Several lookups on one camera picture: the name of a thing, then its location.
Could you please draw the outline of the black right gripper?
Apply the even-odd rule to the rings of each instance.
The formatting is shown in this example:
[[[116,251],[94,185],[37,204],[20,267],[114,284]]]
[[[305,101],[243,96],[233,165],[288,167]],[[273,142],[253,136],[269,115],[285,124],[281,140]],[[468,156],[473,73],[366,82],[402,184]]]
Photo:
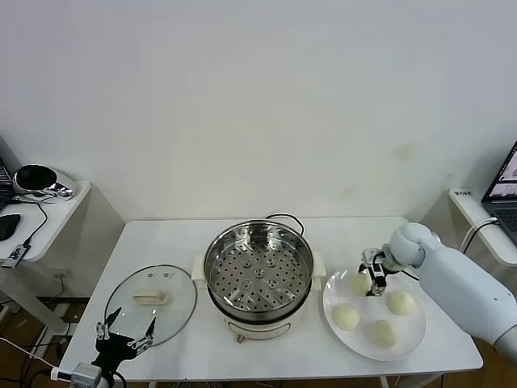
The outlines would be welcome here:
[[[386,255],[381,250],[376,250],[373,254],[373,264],[359,265],[358,273],[367,274],[371,280],[370,289],[367,297],[380,297],[384,294],[387,287],[386,276],[398,273],[398,265],[393,261],[391,255]]]

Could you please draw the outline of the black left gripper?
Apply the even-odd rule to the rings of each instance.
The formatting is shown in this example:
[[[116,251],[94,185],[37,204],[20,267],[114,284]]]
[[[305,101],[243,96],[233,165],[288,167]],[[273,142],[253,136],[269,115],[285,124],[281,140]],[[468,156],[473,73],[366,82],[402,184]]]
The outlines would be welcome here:
[[[153,334],[156,318],[153,318],[145,334],[140,339],[132,340],[125,335],[110,334],[110,327],[120,314],[119,307],[110,313],[103,322],[96,324],[95,349],[98,352],[93,365],[101,370],[117,370],[123,361],[137,357],[137,350],[147,350],[153,345]]]

